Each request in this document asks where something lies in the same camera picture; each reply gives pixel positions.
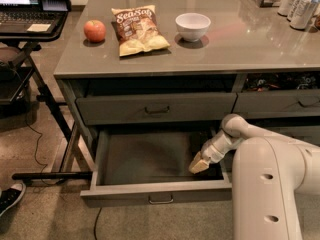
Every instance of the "red apple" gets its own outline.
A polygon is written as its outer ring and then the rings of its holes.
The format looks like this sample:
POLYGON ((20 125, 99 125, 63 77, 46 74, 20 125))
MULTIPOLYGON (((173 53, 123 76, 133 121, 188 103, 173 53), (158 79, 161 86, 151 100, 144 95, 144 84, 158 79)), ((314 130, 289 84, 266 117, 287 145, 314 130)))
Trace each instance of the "red apple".
POLYGON ((83 31, 87 39, 92 43, 99 43, 104 40, 106 27, 99 20, 89 20, 84 24, 83 31))

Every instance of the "drawer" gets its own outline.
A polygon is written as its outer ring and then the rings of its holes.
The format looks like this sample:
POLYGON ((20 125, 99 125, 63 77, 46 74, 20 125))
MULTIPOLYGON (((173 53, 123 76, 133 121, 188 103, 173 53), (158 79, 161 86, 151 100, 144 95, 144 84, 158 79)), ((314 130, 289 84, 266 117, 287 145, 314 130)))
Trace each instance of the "drawer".
POLYGON ((320 146, 320 126, 290 126, 290 127, 268 127, 274 131, 298 140, 320 146))
POLYGON ((234 113, 250 118, 320 115, 320 90, 239 93, 234 113))
POLYGON ((196 175, 188 171, 202 145, 198 135, 203 133, 102 130, 91 186, 81 196, 91 207, 230 200, 230 175, 223 163, 196 175))
POLYGON ((234 93, 115 95, 76 101, 86 125, 182 122, 222 119, 230 113, 234 93))

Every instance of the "bowl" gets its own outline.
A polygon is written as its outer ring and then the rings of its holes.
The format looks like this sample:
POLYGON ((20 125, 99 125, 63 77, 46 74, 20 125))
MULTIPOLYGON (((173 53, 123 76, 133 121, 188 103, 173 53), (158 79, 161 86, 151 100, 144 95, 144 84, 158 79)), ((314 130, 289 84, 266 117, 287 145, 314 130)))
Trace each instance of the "bowl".
POLYGON ((188 42, 196 42, 203 37, 210 24, 211 20, 199 13, 184 13, 176 18, 177 30, 188 42))

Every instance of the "bag of chips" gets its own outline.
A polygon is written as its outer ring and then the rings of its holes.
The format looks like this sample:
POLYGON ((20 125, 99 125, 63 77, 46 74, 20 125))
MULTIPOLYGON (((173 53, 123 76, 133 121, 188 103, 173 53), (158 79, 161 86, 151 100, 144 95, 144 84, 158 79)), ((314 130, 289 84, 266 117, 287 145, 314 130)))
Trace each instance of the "bag of chips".
POLYGON ((120 56, 170 46, 157 29, 154 5, 111 10, 116 17, 120 56))

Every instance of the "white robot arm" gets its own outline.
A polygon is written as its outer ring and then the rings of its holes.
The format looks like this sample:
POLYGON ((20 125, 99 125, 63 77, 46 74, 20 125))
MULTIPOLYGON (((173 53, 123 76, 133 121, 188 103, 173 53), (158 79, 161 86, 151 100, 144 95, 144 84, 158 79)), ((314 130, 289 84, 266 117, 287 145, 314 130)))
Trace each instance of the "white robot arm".
POLYGON ((231 114, 189 170, 203 171, 232 149, 234 240, 302 240, 294 192, 320 195, 320 148, 231 114))

